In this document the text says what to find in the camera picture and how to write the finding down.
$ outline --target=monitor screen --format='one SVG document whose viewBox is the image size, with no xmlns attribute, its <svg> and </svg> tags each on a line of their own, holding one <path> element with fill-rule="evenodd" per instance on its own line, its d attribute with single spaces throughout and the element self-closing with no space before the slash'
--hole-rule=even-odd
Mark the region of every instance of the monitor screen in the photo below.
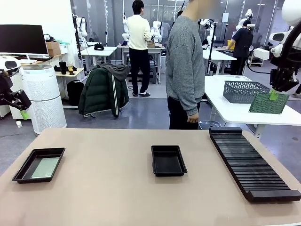
<svg viewBox="0 0 301 226">
<path fill-rule="evenodd" d="M 41 25 L 0 25 L 0 53 L 48 55 Z"/>
</svg>

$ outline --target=man in gray sweater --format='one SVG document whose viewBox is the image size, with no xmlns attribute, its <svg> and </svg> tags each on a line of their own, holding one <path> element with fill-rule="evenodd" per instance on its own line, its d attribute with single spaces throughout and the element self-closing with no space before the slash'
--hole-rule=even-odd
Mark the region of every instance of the man in gray sweater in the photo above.
<svg viewBox="0 0 301 226">
<path fill-rule="evenodd" d="M 169 35 L 166 57 L 169 129 L 198 129 L 205 66 L 197 20 L 209 10 L 210 1 L 189 0 Z"/>
</svg>

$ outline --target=perforated white cylinder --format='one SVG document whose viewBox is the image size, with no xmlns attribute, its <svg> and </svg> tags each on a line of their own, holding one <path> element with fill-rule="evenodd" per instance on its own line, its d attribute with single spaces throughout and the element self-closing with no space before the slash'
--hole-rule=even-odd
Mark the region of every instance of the perforated white cylinder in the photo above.
<svg viewBox="0 0 301 226">
<path fill-rule="evenodd" d="M 46 128 L 65 128 L 67 123 L 53 67 L 28 65 L 20 72 L 24 91 L 32 102 L 28 113 L 34 132 L 40 134 Z"/>
</svg>

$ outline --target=black ribbed rack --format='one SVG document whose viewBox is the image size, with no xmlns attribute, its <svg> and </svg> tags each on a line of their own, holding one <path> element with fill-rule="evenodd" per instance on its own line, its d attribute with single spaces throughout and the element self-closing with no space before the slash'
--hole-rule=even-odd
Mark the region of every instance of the black ribbed rack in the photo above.
<svg viewBox="0 0 301 226">
<path fill-rule="evenodd" d="M 241 128 L 210 128 L 209 134 L 249 202 L 291 202 L 301 199 L 301 193 L 287 186 L 242 135 Z"/>
</svg>

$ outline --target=black cup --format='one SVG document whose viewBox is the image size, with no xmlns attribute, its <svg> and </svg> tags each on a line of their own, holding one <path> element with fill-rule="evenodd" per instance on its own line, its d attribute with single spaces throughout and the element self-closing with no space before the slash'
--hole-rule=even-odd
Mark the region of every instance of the black cup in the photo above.
<svg viewBox="0 0 301 226">
<path fill-rule="evenodd" d="M 60 68 L 61 68 L 62 74 L 67 74 L 67 70 L 66 70 L 66 62 L 60 61 L 59 64 L 60 64 Z"/>
</svg>

